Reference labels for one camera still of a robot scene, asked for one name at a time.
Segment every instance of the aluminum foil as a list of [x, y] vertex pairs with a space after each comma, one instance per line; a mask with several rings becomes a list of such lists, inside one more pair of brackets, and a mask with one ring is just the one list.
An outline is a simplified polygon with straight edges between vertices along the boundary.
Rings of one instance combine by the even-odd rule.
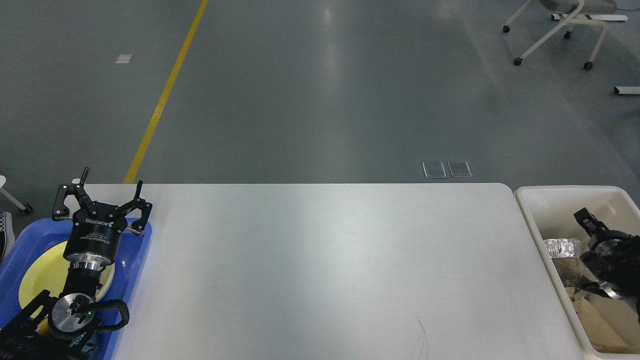
[[545, 246], [551, 258], [577, 258], [580, 256], [578, 239], [546, 239]]

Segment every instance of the shoe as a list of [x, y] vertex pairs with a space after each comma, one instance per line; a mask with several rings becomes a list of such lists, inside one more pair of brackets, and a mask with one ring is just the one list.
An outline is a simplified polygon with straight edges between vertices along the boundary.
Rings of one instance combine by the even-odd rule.
[[13, 234], [13, 226], [11, 223], [11, 213], [0, 211], [0, 262], [15, 243], [15, 235]]

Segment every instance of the robotic arm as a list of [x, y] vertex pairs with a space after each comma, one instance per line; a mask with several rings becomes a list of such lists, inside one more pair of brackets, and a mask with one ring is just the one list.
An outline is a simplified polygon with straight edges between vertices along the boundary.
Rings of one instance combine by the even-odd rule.
[[[119, 299], [96, 301], [100, 275], [113, 264], [123, 231], [139, 235], [147, 225], [153, 205], [140, 197], [138, 182], [133, 199], [117, 206], [91, 200], [84, 190], [89, 168], [84, 168], [79, 184], [61, 184], [52, 211], [54, 221], [72, 220], [74, 225], [63, 253], [69, 261], [64, 288], [58, 297], [43, 290], [4, 329], [0, 331], [0, 360], [5, 359], [88, 359], [93, 348], [88, 344], [94, 333], [116, 331], [129, 322], [127, 304]], [[80, 209], [69, 217], [65, 199], [73, 195]], [[129, 224], [125, 216], [135, 209], [140, 219]], [[42, 306], [35, 316], [32, 314]], [[97, 312], [118, 309], [121, 321], [101, 325]], [[40, 322], [56, 339], [37, 333]]]

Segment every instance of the gray floor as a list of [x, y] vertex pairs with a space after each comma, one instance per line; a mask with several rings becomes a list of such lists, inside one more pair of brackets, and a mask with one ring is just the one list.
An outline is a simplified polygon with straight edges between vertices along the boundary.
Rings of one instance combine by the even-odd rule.
[[[36, 209], [17, 230], [84, 166], [123, 181], [199, 4], [0, 3], [0, 174]], [[640, 203], [640, 97], [612, 93], [640, 85], [640, 12], [621, 12], [591, 71], [587, 27], [516, 67], [555, 24], [534, 4], [503, 34], [520, 5], [211, 0], [138, 178], [607, 184]], [[426, 179], [426, 160], [474, 177]]]

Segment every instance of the yellow plate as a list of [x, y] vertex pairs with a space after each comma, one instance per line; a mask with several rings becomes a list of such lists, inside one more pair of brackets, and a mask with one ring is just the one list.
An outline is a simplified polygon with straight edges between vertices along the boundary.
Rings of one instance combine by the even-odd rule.
[[[69, 262], [63, 257], [66, 246], [66, 241], [57, 244], [31, 264], [29, 270], [24, 274], [18, 290], [20, 307], [24, 309], [29, 301], [33, 300], [42, 290], [49, 290], [50, 296], [54, 297], [62, 292], [69, 269]], [[102, 299], [109, 290], [111, 281], [113, 281], [113, 265], [107, 266], [100, 276], [102, 287], [95, 295], [96, 300]]]

